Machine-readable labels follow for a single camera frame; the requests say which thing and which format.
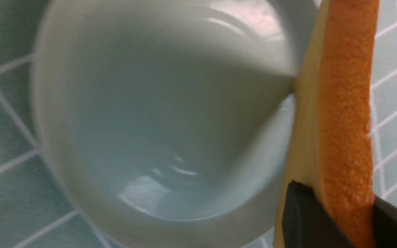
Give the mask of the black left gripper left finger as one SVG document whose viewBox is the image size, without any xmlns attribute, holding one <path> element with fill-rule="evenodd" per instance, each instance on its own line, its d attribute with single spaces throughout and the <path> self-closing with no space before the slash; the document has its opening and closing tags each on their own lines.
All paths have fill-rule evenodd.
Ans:
<svg viewBox="0 0 397 248">
<path fill-rule="evenodd" d="M 313 189 L 295 181 L 288 184 L 282 233 L 286 248 L 353 248 Z"/>
</svg>

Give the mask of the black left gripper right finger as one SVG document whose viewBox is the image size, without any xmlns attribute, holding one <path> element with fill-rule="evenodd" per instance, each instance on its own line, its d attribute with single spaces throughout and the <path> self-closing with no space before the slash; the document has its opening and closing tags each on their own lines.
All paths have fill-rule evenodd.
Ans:
<svg viewBox="0 0 397 248">
<path fill-rule="evenodd" d="M 397 248 L 397 207 L 375 196 L 373 228 L 377 248 Z"/>
</svg>

